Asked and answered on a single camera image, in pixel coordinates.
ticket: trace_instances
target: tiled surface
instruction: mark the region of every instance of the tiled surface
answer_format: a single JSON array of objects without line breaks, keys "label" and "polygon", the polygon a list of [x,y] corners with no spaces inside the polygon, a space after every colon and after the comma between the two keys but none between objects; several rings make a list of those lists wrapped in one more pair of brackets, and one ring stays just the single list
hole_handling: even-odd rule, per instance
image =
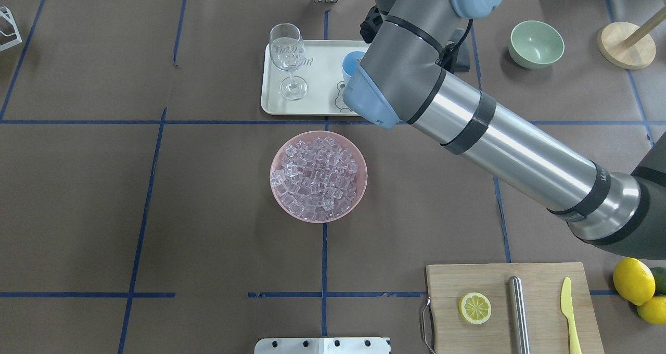
[{"label": "tiled surface", "polygon": [[[39,0],[0,1],[29,31]],[[611,2],[616,17],[654,7]],[[262,337],[379,335],[393,352],[426,352],[424,266],[509,259],[583,262],[606,351],[663,347],[658,326],[604,295],[620,257],[584,245],[504,183],[496,191],[490,174],[412,127],[262,112],[271,26],[359,39],[370,0],[187,0],[175,67],[182,5],[44,2],[0,118],[0,351],[252,352]],[[506,55],[526,18],[566,40],[550,69],[525,71]],[[650,147],[646,126],[654,138],[666,129],[660,81],[633,74],[643,122],[630,75],[596,50],[608,22],[604,0],[506,0],[475,22],[481,71],[459,75],[473,86],[480,77],[610,171],[630,172]],[[21,48],[0,55],[2,99]],[[369,168],[363,201],[327,226],[292,219],[266,183],[282,143],[325,128],[354,141]]]},{"label": "tiled surface", "polygon": [[[631,22],[638,26],[645,23],[652,15],[663,7],[661,0],[626,1],[611,0],[611,10],[615,22]],[[650,32],[650,36],[657,46],[657,55],[654,61],[645,69],[632,71],[633,81],[640,94],[645,116],[648,121],[666,121],[666,105],[664,105],[663,92],[666,90],[666,80],[659,72],[666,69],[666,30],[658,26]]]},{"label": "tiled surface", "polygon": [[125,299],[0,298],[2,352],[117,352]]},{"label": "tiled surface", "polygon": [[[511,30],[529,19],[564,39],[564,55],[551,67],[530,71],[509,56]],[[597,31],[608,23],[604,0],[504,0],[474,22],[483,90],[531,121],[640,121],[626,72],[597,48]]]},{"label": "tiled surface", "polygon": [[0,125],[0,290],[126,292],[157,126]]}]

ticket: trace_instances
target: white mounting plate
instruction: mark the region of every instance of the white mounting plate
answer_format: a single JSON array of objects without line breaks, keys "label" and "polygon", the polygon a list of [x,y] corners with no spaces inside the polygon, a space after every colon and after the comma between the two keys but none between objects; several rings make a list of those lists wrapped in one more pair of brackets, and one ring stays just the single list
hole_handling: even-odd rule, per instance
[{"label": "white mounting plate", "polygon": [[0,36],[5,39],[10,39],[9,42],[3,43],[0,38],[0,50],[6,50],[15,45],[21,44],[23,39],[21,39],[21,34],[19,33],[19,28],[16,26],[16,21],[14,20],[14,15],[11,14],[11,10],[7,7],[0,7],[0,17],[5,19],[12,26],[13,30],[11,32],[3,32],[0,30]]},{"label": "white mounting plate", "polygon": [[390,354],[390,342],[382,337],[261,339],[254,354]]},{"label": "white mounting plate", "polygon": [[290,101],[280,95],[280,83],[289,73],[279,71],[271,62],[268,45],[264,51],[264,77],[261,107],[269,115],[358,116],[342,100],[344,81],[342,59],[349,52],[368,50],[364,41],[304,41],[305,63],[294,72],[308,83],[301,100]]}]

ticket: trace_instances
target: glass stem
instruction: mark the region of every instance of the glass stem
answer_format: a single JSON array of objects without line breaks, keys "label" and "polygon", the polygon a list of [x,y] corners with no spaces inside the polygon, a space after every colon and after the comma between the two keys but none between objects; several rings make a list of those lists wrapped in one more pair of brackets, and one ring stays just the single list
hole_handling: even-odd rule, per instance
[{"label": "glass stem", "polygon": [[294,91],[298,87],[298,82],[296,81],[295,78],[293,78],[293,72],[289,71],[289,76],[291,77],[291,81],[289,82],[289,90]]}]

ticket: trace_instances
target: green bowl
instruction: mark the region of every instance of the green bowl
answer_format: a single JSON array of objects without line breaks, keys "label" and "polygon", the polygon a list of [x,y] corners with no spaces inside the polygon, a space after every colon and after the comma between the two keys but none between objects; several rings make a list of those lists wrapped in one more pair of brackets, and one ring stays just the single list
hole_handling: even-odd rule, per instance
[{"label": "green bowl", "polygon": [[526,20],[511,31],[509,55],[527,69],[543,69],[564,54],[564,40],[556,29],[538,20]]}]

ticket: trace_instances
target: bowl of ice cubes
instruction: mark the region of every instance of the bowl of ice cubes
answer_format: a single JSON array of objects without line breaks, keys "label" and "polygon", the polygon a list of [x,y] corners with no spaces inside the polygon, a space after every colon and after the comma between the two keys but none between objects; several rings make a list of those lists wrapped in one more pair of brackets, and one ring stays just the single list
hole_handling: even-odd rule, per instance
[{"label": "bowl of ice cubes", "polygon": [[309,223],[340,219],[356,207],[368,184],[368,167],[349,139],[308,131],[283,145],[271,164],[273,196],[291,216]]}]

